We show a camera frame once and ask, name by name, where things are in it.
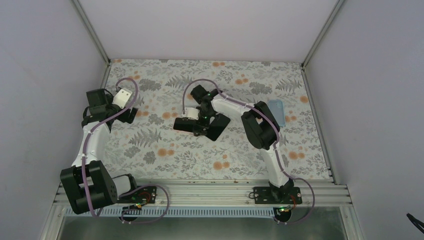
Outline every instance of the black cable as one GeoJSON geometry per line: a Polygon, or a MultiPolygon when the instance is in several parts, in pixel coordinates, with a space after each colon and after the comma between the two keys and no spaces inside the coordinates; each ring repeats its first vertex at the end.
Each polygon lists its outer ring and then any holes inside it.
{"type": "Polygon", "coordinates": [[[106,88],[103,88],[107,93],[109,93],[112,97],[114,96],[109,90],[107,90],[106,88]]]}
{"type": "Polygon", "coordinates": [[[255,199],[255,193],[254,192],[249,193],[249,198],[250,199],[255,199]]]}
{"type": "Polygon", "coordinates": [[[407,213],[406,216],[408,217],[408,219],[411,221],[411,223],[418,229],[421,231],[421,233],[424,234],[424,222],[416,219],[414,216],[412,216],[411,214],[407,213]]]}
{"type": "Polygon", "coordinates": [[[88,107],[86,107],[85,109],[84,109],[84,112],[82,113],[82,118],[84,119],[85,117],[87,117],[87,111],[89,110],[89,106],[88,107]]]}

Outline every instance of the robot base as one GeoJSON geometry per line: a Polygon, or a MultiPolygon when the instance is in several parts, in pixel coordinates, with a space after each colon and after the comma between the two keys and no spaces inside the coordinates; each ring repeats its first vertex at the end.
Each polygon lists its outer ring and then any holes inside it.
{"type": "Polygon", "coordinates": [[[290,196],[293,196],[296,204],[302,203],[301,189],[299,187],[292,187],[288,196],[281,200],[277,201],[272,195],[271,187],[269,186],[255,186],[253,192],[254,204],[294,204],[293,199],[290,196]]]}

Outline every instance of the black mounting bracket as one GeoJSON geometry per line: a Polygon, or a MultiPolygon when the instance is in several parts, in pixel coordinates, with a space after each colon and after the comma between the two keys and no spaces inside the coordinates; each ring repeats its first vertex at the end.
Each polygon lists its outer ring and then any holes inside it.
{"type": "Polygon", "coordinates": [[[137,190],[131,195],[120,197],[117,203],[118,204],[143,204],[143,205],[154,204],[156,201],[156,193],[157,193],[157,188],[155,186],[146,186],[137,190]]]}
{"type": "Polygon", "coordinates": [[[254,199],[254,204],[291,204],[293,205],[293,199],[291,196],[294,197],[294,200],[296,201],[296,204],[302,203],[302,195],[301,195],[301,189],[299,187],[292,187],[287,196],[283,199],[276,200],[275,197],[272,194],[271,187],[269,186],[255,186],[253,188],[253,192],[251,192],[252,198],[254,199]]]}

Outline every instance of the table surface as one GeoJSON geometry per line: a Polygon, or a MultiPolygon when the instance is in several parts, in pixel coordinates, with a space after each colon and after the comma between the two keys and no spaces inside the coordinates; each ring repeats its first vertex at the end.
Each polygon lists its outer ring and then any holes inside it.
{"type": "MultiPolygon", "coordinates": [[[[217,141],[172,129],[181,116],[185,86],[210,79],[229,96],[248,103],[282,100],[286,126],[280,130],[279,144],[286,171],[308,180],[329,179],[298,63],[115,59],[106,88],[114,91],[124,77],[138,83],[134,107],[139,110],[132,124],[115,121],[112,126],[103,160],[112,177],[131,173],[142,179],[268,179],[265,162],[248,142],[240,119],[231,119],[217,141]]],[[[199,84],[213,89],[211,83],[199,84]]],[[[130,81],[120,87],[134,90],[130,81]]],[[[188,107],[197,105],[189,94],[185,97],[188,107]]]]}

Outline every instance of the metal frame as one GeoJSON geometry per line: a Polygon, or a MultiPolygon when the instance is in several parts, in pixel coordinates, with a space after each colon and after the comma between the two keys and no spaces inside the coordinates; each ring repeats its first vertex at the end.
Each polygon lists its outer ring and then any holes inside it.
{"type": "Polygon", "coordinates": [[[308,78],[306,76],[305,70],[302,69],[301,73],[302,73],[303,82],[306,89],[306,94],[309,99],[310,109],[312,110],[313,119],[315,120],[316,131],[318,132],[319,141],[321,142],[322,153],[324,154],[325,163],[327,164],[327,166],[329,167],[329,170],[331,171],[330,176],[332,176],[332,178],[334,179],[334,183],[338,184],[340,182],[340,180],[338,179],[339,175],[336,168],[332,165],[332,160],[330,158],[327,144],[323,134],[323,129],[321,128],[320,118],[318,116],[317,109],[315,106],[314,96],[311,92],[310,84],[308,82],[308,78]]]}
{"type": "Polygon", "coordinates": [[[109,74],[111,73],[111,64],[109,64],[104,70],[103,79],[100,84],[100,88],[104,89],[106,87],[106,83],[108,82],[109,74]]]}
{"type": "Polygon", "coordinates": [[[318,36],[313,42],[312,47],[310,48],[309,52],[306,55],[305,60],[302,63],[303,69],[305,69],[305,67],[308,65],[309,61],[311,60],[312,56],[314,55],[315,51],[317,50],[318,46],[320,45],[321,41],[326,35],[329,27],[333,23],[334,18],[336,17],[340,8],[343,6],[343,3],[345,3],[345,0],[338,0],[336,4],[334,5],[334,8],[332,9],[330,16],[328,16],[327,21],[325,21],[324,26],[322,27],[321,31],[319,32],[318,36]]]}
{"type": "MultiPolygon", "coordinates": [[[[175,179],[136,179],[139,185],[155,183],[163,186],[169,192],[173,207],[281,207],[280,204],[255,204],[248,198],[253,187],[269,186],[267,180],[249,180],[235,182],[233,180],[175,180],[175,179]]],[[[315,192],[315,206],[317,207],[349,207],[352,200],[346,185],[334,185],[329,180],[311,180],[315,192]]],[[[295,181],[300,187],[303,203],[299,207],[312,205],[312,193],[303,181],[295,181]]],[[[69,206],[65,190],[60,185],[53,202],[54,206],[69,206]]],[[[166,206],[165,194],[158,189],[156,203],[152,206],[166,206]]]]}
{"type": "Polygon", "coordinates": [[[346,237],[348,240],[364,240],[355,209],[353,206],[340,207],[341,219],[343,220],[346,237]]]}
{"type": "Polygon", "coordinates": [[[41,240],[56,240],[58,238],[65,212],[65,206],[51,206],[44,229],[41,232],[41,240]]]}
{"type": "Polygon", "coordinates": [[[78,14],[79,18],[81,19],[82,23],[85,26],[85,29],[88,32],[88,35],[90,35],[90,38],[92,39],[95,47],[97,48],[98,53],[101,55],[103,61],[108,65],[110,62],[110,59],[108,55],[106,54],[105,49],[102,46],[102,43],[99,40],[99,37],[97,36],[93,26],[91,25],[89,18],[86,15],[86,12],[83,9],[83,6],[81,5],[79,0],[70,0],[73,7],[75,8],[76,13],[78,14]]]}

